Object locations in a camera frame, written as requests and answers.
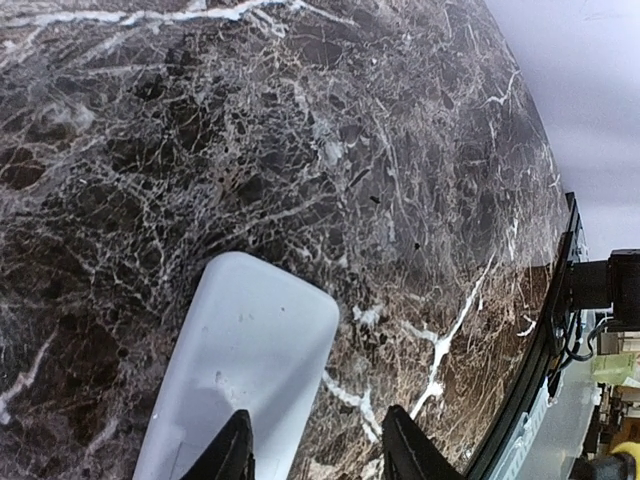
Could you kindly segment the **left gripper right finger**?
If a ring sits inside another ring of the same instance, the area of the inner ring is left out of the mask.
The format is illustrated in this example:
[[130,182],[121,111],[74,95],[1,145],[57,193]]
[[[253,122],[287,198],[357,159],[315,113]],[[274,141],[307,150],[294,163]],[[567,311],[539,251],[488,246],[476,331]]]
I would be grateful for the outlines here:
[[400,405],[382,425],[383,477],[390,480],[464,480]]

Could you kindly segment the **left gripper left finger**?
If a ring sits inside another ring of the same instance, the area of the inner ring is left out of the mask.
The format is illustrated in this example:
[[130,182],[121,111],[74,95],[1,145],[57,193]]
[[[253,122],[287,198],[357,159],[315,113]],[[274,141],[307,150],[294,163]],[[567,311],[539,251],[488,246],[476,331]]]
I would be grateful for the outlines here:
[[250,414],[236,410],[182,480],[254,480]]

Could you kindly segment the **yellow handled screwdriver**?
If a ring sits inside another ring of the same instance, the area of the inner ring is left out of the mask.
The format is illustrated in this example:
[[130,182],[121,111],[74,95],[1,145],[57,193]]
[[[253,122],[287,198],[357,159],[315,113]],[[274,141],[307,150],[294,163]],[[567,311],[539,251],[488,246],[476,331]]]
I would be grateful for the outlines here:
[[634,460],[635,469],[639,469],[640,444],[638,442],[626,441],[616,445],[611,453],[614,455],[627,455]]

